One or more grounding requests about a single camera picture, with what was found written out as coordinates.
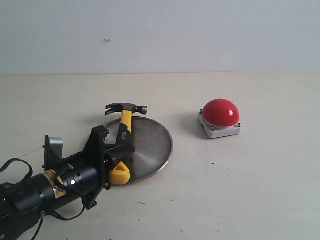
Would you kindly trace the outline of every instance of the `round metal disc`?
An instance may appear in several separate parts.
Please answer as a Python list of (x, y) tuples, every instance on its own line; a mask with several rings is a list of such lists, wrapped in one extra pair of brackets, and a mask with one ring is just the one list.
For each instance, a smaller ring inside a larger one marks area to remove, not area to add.
[[(115, 144), (121, 119), (109, 122), (106, 144)], [(168, 163), (174, 148), (169, 131), (160, 123), (145, 117), (132, 117), (132, 145), (135, 152), (130, 163), (129, 183), (147, 179), (160, 172)]]

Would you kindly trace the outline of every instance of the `stainless steel plate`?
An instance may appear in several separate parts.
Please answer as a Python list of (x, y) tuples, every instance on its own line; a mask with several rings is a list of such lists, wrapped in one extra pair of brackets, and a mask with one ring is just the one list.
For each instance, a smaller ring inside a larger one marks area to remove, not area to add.
[[(121, 119), (109, 122), (107, 144), (115, 144)], [(129, 183), (147, 179), (161, 171), (168, 163), (174, 148), (169, 131), (159, 122), (149, 118), (132, 118), (132, 145), (135, 153), (129, 166)]]

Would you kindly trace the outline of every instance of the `hammer head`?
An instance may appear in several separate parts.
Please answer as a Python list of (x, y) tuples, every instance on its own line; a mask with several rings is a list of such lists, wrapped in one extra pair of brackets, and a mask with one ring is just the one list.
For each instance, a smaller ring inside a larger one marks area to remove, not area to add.
[(147, 106), (137, 106), (131, 103), (113, 103), (105, 106), (105, 115), (113, 114), (113, 113), (121, 113), (122, 111), (131, 111), (133, 114), (139, 113), (142, 115), (146, 115), (148, 112)]

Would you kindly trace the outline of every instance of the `hammer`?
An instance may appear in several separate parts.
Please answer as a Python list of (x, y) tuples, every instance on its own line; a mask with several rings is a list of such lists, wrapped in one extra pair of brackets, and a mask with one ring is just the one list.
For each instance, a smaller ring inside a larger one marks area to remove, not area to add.
[[(122, 113), (119, 130), (116, 137), (116, 145), (132, 145), (131, 127), (132, 116), (135, 113), (146, 115), (147, 106), (136, 106), (131, 103), (113, 103), (105, 106), (105, 115)], [(109, 173), (109, 180), (112, 184), (124, 185), (130, 180), (129, 170), (130, 157), (122, 159)]]

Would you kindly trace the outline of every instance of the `white wall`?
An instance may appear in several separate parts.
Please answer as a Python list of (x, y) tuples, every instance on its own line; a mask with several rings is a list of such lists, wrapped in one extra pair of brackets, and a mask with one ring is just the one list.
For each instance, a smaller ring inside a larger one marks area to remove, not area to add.
[(2, 76), (319, 67), (320, 0), (0, 0)]

